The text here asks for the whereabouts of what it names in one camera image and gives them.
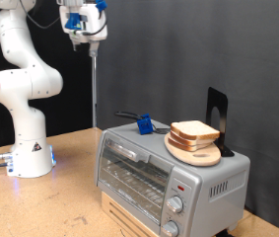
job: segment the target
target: wooden tabletop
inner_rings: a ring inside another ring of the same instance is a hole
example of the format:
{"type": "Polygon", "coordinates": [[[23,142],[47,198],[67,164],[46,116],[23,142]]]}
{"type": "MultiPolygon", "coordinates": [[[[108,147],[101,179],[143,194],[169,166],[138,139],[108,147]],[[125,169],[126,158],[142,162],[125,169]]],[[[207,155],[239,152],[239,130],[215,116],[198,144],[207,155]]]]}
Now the wooden tabletop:
{"type": "MultiPolygon", "coordinates": [[[[43,177],[12,178],[0,168],[0,237],[129,237],[102,211],[94,185],[100,135],[90,128],[48,137],[57,165],[43,177]]],[[[0,153],[9,148],[0,147],[0,153]]],[[[279,236],[279,229],[245,211],[232,234],[279,236]]]]}

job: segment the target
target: control knob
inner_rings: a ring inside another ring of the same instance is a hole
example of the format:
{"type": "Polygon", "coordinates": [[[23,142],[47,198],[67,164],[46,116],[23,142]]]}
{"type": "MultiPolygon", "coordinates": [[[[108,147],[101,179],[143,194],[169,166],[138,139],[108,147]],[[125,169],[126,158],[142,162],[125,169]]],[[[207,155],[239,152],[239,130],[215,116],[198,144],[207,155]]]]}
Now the control knob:
{"type": "Polygon", "coordinates": [[[170,237],[176,237],[178,235],[178,227],[173,221],[169,221],[167,224],[162,226],[161,230],[170,237]]]}
{"type": "Polygon", "coordinates": [[[168,208],[174,213],[182,211],[182,201],[179,197],[171,197],[167,200],[168,208]]]}

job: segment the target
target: toaster oven glass window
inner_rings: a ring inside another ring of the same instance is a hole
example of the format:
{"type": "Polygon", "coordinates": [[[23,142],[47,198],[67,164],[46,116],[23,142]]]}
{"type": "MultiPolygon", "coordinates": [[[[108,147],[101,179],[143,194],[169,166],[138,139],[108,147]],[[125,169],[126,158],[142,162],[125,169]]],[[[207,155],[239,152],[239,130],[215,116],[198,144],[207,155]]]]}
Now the toaster oven glass window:
{"type": "Polygon", "coordinates": [[[160,225],[172,166],[154,156],[148,163],[132,161],[130,156],[137,155],[107,139],[101,155],[100,181],[160,225]]]}

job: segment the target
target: black curtain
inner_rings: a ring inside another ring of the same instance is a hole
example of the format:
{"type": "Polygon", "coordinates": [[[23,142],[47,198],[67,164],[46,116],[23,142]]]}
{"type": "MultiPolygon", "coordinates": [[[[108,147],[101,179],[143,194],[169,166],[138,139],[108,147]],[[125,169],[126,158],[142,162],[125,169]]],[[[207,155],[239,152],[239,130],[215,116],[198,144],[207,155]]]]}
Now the black curtain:
{"type": "MultiPolygon", "coordinates": [[[[59,17],[56,0],[43,1],[33,18],[43,26],[59,17]]],[[[57,96],[29,101],[46,117],[47,136],[92,126],[92,61],[87,52],[77,53],[60,21],[41,30],[28,20],[38,55],[63,77],[63,89],[57,96]]],[[[0,70],[17,68],[3,57],[0,46],[0,70]]],[[[14,143],[14,128],[8,110],[0,104],[0,146],[14,143]]]]}
{"type": "Polygon", "coordinates": [[[132,122],[115,111],[205,121],[208,88],[225,93],[226,144],[251,161],[246,207],[279,227],[279,1],[107,3],[99,128],[132,122]]]}

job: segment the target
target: silver toaster oven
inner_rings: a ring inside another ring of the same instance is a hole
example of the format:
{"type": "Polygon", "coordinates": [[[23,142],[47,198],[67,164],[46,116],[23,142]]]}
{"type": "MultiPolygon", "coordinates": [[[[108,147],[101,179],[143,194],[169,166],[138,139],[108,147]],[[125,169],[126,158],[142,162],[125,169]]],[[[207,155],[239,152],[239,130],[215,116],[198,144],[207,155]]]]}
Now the silver toaster oven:
{"type": "Polygon", "coordinates": [[[215,166],[195,167],[175,159],[164,139],[140,135],[137,123],[103,131],[96,185],[159,236],[234,229],[244,215],[249,159],[235,152],[215,166]]]}

